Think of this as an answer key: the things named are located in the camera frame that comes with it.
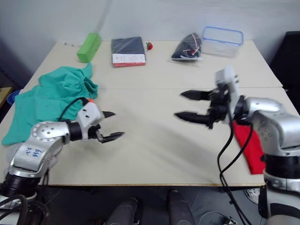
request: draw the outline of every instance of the blue lid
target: blue lid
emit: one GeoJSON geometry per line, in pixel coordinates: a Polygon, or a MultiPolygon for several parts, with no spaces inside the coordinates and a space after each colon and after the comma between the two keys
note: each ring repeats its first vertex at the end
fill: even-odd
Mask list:
{"type": "Polygon", "coordinates": [[[8,97],[7,97],[7,102],[12,105],[15,102],[15,97],[20,93],[20,90],[16,90],[13,93],[11,93],[8,97]]]}
{"type": "Polygon", "coordinates": [[[242,45],[244,43],[243,32],[218,27],[205,27],[202,38],[203,40],[217,41],[232,45],[242,45]]]}

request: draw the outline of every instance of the red cloth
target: red cloth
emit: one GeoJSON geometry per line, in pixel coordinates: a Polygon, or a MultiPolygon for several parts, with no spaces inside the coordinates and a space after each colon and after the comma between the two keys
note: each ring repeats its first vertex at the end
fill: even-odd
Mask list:
{"type": "MultiPolygon", "coordinates": [[[[237,125],[236,122],[233,122],[233,127],[235,137],[240,147],[242,147],[248,138],[250,127],[237,125]]],[[[262,174],[265,168],[264,162],[260,160],[263,155],[263,150],[259,137],[255,131],[253,131],[249,144],[245,148],[244,155],[248,162],[251,174],[262,174]]]]}

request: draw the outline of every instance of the food storage box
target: food storage box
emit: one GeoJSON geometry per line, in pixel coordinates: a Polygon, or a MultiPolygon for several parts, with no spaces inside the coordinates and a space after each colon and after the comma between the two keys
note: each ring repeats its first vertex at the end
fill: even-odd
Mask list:
{"type": "Polygon", "coordinates": [[[202,52],[234,57],[244,43],[243,32],[218,27],[205,27],[202,35],[202,52]]]}

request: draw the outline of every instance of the teal fabric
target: teal fabric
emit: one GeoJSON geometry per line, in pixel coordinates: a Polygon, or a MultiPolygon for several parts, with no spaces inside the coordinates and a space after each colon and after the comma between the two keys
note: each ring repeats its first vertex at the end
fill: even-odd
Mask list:
{"type": "MultiPolygon", "coordinates": [[[[91,76],[90,63],[83,69],[60,67],[42,75],[38,80],[40,85],[16,96],[13,123],[2,144],[26,141],[33,125],[46,120],[57,121],[75,98],[96,98],[98,85],[90,80],[91,76]]],[[[63,119],[74,120],[81,108],[81,101],[77,101],[69,107],[63,119]]]]}

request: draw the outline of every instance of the green block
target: green block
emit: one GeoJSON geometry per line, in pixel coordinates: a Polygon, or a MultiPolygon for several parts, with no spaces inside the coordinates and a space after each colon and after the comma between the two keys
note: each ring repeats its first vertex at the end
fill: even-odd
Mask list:
{"type": "Polygon", "coordinates": [[[98,50],[101,43],[100,36],[97,33],[90,33],[85,39],[83,45],[77,52],[77,56],[80,62],[91,62],[96,51],[98,50]]]}

